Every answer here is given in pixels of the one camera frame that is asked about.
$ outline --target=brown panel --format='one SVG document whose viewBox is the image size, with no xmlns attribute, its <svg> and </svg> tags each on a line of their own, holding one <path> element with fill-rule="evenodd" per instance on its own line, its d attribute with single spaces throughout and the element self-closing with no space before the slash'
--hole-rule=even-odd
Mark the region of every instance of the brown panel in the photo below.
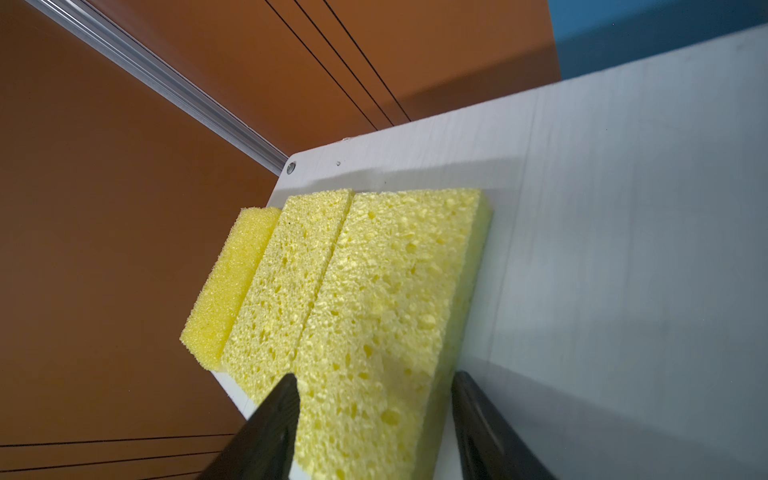
<svg viewBox="0 0 768 480">
<path fill-rule="evenodd" d="M 276 177 L 22 0 L 2 7 L 0 444 L 236 432 L 178 336 Z"/>
<path fill-rule="evenodd" d="M 345 65 L 345 61 L 334 51 L 329 41 L 323 37 L 324 33 L 313 25 L 313 19 L 310 19 L 306 11 L 302 11 L 300 4 L 294 0 L 265 1 L 275 9 L 289 25 L 291 31 L 303 41 L 329 74 L 339 82 L 339 86 L 377 129 L 393 125 L 366 87 L 356 78 L 349 66 Z"/>
<path fill-rule="evenodd" d="M 183 455 L 192 452 L 219 452 L 231 435 L 193 438 L 126 440 L 57 445 L 29 445 L 0 448 L 0 470 L 51 467 L 129 458 Z"/>
<path fill-rule="evenodd" d="M 149 478 L 194 478 L 211 463 L 216 454 L 155 458 L 136 462 L 106 463 L 66 468 L 47 468 L 26 472 L 3 473 L 3 480 L 148 480 Z"/>
<path fill-rule="evenodd" d="M 331 45 L 339 52 L 349 68 L 355 72 L 357 78 L 366 86 L 376 103 L 386 112 L 387 117 L 395 125 L 409 121 L 392 92 L 388 90 L 387 85 L 379 77 L 378 72 L 369 63 L 359 46 L 355 45 L 355 41 L 344 29 L 344 25 L 339 22 L 328 4 L 324 0 L 301 0 L 299 3 Z"/>
<path fill-rule="evenodd" d="M 412 119 L 560 80 L 546 0 L 328 3 Z"/>
<path fill-rule="evenodd" d="M 374 131 L 264 0 L 92 3 L 286 154 Z"/>
</svg>

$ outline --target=white platform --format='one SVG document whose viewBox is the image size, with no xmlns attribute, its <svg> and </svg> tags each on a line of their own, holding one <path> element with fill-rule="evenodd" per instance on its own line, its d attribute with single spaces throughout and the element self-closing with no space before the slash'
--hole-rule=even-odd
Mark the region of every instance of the white platform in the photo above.
<svg viewBox="0 0 768 480">
<path fill-rule="evenodd" d="M 768 27 L 290 162 L 270 205 L 487 190 L 459 367 L 560 480 L 768 475 Z"/>
</svg>

